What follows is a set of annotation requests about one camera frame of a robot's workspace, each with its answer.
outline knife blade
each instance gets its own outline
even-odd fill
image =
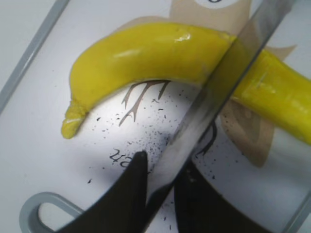
[[[209,129],[295,0],[264,0],[239,33],[195,101],[148,178],[148,224],[171,190],[204,132]]]

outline banana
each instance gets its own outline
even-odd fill
[[[150,23],[101,39],[72,67],[63,137],[75,136],[88,112],[124,86],[163,79],[202,85],[235,38],[202,27]],[[232,99],[311,144],[311,82],[268,51]]]

